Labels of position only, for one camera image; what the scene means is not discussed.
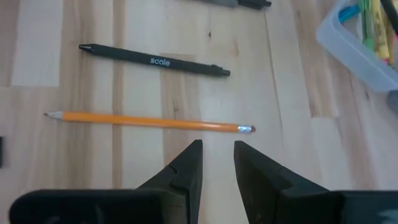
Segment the green pen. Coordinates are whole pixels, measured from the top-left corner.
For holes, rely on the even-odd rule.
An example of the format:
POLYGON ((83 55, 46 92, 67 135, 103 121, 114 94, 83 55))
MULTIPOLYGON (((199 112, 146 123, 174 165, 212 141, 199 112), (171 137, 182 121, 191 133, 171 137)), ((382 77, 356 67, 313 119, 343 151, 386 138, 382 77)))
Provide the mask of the green pen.
POLYGON ((363 34, 363 44, 367 49, 374 50, 373 42, 373 28, 371 21, 371 0, 358 0, 359 11, 361 13, 362 21, 362 34, 363 34))

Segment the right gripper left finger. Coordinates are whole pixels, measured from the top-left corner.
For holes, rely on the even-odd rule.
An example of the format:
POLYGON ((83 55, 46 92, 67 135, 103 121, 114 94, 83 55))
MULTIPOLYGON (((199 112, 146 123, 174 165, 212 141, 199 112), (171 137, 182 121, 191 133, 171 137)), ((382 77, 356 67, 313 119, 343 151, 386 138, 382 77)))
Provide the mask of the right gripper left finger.
POLYGON ((193 141, 136 189, 42 189, 16 199, 10 224, 197 224, 203 143, 193 141))

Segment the blue pen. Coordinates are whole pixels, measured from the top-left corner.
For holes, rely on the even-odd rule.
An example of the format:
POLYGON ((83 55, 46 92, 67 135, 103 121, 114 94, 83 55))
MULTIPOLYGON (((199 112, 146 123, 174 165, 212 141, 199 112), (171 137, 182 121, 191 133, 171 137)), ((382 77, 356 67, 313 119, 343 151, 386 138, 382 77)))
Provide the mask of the blue pen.
POLYGON ((343 8, 338 13, 339 22, 341 24, 343 24, 346 21, 354 18, 355 16, 357 16, 359 14, 359 10, 360 10, 359 4, 353 4, 353 5, 343 8))

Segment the yellow highlighter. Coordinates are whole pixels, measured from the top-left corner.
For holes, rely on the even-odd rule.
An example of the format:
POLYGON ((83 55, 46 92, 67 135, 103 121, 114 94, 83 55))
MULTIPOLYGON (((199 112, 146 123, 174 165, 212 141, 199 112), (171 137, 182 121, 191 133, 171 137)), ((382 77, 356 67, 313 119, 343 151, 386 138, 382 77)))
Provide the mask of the yellow highlighter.
POLYGON ((370 0, 370 2, 374 32, 374 49, 377 56, 381 60, 386 61, 389 58, 389 48, 387 44, 384 17, 381 12, 381 2, 380 0, 370 0))

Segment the grey pen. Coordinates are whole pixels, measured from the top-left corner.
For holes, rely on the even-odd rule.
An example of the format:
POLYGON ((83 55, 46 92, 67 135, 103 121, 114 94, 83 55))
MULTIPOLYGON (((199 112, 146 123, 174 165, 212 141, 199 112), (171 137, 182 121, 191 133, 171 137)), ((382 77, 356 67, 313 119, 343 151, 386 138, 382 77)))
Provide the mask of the grey pen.
POLYGON ((230 8, 238 7, 239 3, 238 0, 199 0, 202 2, 206 2, 209 4, 216 4, 220 6, 226 6, 230 8))

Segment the clear plastic box base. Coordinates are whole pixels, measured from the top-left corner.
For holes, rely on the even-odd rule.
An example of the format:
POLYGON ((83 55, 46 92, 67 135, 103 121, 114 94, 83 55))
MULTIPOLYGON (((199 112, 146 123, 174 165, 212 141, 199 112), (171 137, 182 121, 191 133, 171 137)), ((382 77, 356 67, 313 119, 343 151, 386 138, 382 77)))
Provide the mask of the clear plastic box base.
POLYGON ((338 21, 338 13, 350 1, 336 1, 317 29, 318 43, 370 89, 381 92, 398 90, 398 73, 338 21))

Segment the black pen with white print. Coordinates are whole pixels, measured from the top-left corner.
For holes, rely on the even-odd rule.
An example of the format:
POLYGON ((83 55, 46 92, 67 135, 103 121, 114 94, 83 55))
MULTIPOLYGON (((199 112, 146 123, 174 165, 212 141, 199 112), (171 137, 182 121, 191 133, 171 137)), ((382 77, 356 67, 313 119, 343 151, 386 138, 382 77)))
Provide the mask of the black pen with white print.
POLYGON ((181 72, 199 73, 214 77, 229 77, 231 75, 229 70, 225 70, 217 65, 207 65, 175 58, 161 57, 159 55, 145 54, 142 52, 135 52, 105 45, 80 44, 78 48, 99 57, 140 63, 143 65, 153 65, 181 72))

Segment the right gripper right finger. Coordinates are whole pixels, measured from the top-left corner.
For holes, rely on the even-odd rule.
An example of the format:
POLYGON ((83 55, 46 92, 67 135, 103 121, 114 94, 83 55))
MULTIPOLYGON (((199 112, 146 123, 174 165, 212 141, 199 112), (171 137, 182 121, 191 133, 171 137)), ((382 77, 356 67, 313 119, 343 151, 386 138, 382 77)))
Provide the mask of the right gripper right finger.
POLYGON ((243 141, 234 164, 250 224, 398 224, 398 190, 328 190, 243 141))

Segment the orange pencil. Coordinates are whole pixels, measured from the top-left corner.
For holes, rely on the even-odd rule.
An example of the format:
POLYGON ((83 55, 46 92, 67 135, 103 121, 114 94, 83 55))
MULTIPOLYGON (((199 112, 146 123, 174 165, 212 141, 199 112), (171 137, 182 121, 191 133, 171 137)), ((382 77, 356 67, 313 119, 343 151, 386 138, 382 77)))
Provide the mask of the orange pencil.
POLYGON ((254 133, 256 128, 253 125, 211 123, 203 121, 185 121, 174 119, 134 117, 117 114, 95 114, 80 113, 72 111, 55 111, 44 113, 49 118, 61 121, 81 123, 105 123, 116 125, 131 125, 155 128, 187 129, 201 131, 216 131, 226 133, 254 133))

